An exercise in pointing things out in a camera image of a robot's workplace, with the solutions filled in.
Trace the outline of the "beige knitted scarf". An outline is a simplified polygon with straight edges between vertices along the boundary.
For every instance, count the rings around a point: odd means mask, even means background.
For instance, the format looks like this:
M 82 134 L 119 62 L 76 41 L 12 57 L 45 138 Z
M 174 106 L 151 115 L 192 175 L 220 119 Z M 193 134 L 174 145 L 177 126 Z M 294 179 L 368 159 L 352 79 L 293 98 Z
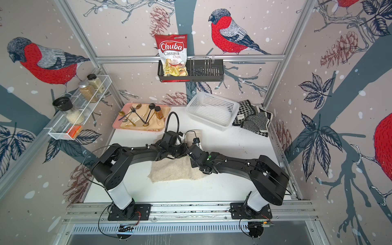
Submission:
M 198 167 L 192 168 L 190 158 L 163 159 L 152 162 L 148 178 L 152 183 L 169 182 L 179 180 L 200 180 L 205 178 Z

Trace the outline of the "white plastic basket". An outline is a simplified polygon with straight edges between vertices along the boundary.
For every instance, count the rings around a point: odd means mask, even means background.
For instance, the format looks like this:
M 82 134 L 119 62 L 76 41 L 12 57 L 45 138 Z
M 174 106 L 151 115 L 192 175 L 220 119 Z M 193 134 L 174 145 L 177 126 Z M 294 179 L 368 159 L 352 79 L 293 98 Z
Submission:
M 206 92 L 197 93 L 186 106 L 189 117 L 220 131 L 233 125 L 239 103 Z

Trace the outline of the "black white patterned scarf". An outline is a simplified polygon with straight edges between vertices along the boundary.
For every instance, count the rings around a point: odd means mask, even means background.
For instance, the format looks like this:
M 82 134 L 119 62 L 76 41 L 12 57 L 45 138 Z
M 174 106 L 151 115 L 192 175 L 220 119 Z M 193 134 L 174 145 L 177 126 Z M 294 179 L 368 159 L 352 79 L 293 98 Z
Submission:
M 268 128 L 272 119 L 272 113 L 263 110 L 260 106 L 252 105 L 249 100 L 245 100 L 239 102 L 239 111 L 232 125 L 268 137 Z

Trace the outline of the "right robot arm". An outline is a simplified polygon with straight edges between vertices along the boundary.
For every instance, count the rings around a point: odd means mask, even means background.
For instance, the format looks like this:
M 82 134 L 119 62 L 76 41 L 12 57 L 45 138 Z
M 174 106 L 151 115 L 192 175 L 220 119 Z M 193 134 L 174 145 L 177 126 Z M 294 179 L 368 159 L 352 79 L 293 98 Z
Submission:
M 193 167 L 204 174 L 231 174 L 250 180 L 257 193 L 250 193 L 245 205 L 260 212 L 266 205 L 281 206 L 286 194 L 288 174 L 265 155 L 258 159 L 239 159 L 217 152 L 205 152 L 197 145 L 186 150 Z

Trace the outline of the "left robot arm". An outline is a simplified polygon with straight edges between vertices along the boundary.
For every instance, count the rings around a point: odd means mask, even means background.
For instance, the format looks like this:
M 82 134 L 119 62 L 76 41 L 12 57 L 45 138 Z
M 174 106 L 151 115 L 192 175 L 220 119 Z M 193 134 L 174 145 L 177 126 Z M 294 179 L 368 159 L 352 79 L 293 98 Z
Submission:
M 160 161 L 172 156 L 185 155 L 186 144 L 183 133 L 167 131 L 161 140 L 144 147 L 123 147 L 111 145 L 90 169 L 94 178 L 103 185 L 114 205 L 121 211 L 132 208 L 134 199 L 130 196 L 123 179 L 129 166 L 148 161 Z

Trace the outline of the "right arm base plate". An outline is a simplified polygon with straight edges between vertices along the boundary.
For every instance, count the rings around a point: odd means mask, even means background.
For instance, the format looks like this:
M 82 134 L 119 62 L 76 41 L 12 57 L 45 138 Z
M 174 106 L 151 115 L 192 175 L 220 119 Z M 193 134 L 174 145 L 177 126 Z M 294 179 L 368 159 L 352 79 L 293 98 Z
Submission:
M 269 204 L 260 211 L 255 211 L 244 203 L 230 203 L 229 212 L 232 219 L 272 219 L 273 217 Z

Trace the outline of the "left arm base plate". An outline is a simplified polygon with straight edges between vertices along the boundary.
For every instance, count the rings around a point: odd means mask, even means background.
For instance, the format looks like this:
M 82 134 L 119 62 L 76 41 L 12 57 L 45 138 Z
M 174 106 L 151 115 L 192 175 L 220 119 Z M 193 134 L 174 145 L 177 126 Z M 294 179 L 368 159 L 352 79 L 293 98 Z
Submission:
M 108 221 L 145 221 L 149 219 L 151 204 L 132 204 L 120 210 L 116 205 L 109 209 Z

